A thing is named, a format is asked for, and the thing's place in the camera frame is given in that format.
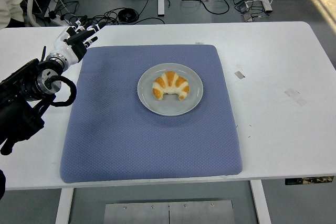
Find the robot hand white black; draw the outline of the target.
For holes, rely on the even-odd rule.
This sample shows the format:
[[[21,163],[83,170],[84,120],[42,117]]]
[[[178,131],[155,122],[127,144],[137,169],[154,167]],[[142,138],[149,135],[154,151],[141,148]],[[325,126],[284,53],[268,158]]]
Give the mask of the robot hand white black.
[[[79,63],[87,49],[98,40],[96,33],[106,24],[105,21],[94,24],[86,15],[78,19],[58,36],[47,59],[58,62],[63,70]]]

